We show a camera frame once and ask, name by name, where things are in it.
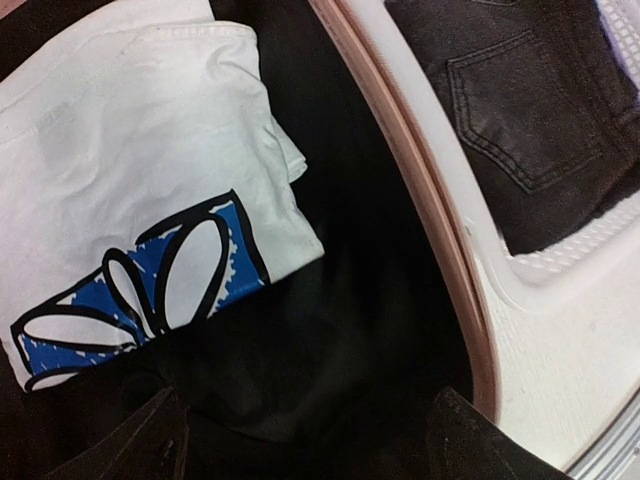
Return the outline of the black clothing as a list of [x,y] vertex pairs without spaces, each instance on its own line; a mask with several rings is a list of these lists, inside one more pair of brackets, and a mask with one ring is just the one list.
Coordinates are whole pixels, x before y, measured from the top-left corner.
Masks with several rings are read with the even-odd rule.
[[638,90],[593,1],[389,1],[514,255],[639,188]]

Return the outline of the white plastic mesh basket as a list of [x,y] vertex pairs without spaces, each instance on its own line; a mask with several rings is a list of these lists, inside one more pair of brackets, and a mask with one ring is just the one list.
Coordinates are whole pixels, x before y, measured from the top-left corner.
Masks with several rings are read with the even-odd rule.
[[558,243],[510,253],[387,2],[316,11],[424,225],[465,339],[475,407],[567,473],[639,392],[639,188]]

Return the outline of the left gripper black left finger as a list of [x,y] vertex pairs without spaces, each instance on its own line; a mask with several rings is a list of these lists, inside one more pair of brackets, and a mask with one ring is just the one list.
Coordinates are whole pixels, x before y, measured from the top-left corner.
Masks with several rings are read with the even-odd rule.
[[46,479],[182,479],[187,408],[165,388],[92,448],[47,473]]

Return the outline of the white printed t-shirt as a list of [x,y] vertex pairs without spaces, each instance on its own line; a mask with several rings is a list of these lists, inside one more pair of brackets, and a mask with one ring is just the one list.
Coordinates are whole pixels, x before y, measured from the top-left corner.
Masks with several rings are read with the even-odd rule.
[[255,32],[116,1],[1,83],[1,341],[49,388],[323,255]]

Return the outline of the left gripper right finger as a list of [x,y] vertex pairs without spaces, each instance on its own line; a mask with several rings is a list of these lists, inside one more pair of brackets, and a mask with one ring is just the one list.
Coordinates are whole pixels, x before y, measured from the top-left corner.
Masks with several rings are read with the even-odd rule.
[[429,412],[429,477],[564,480],[567,474],[519,446],[451,388]]

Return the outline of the pink hard-shell suitcase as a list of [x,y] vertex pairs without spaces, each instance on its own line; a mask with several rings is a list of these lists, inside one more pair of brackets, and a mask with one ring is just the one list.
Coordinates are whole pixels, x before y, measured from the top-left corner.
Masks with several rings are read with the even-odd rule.
[[252,27],[324,256],[59,389],[1,368],[1,475],[39,479],[159,391],[187,408],[182,479],[431,479],[429,412],[472,374],[447,287],[367,102],[306,1],[214,1]]

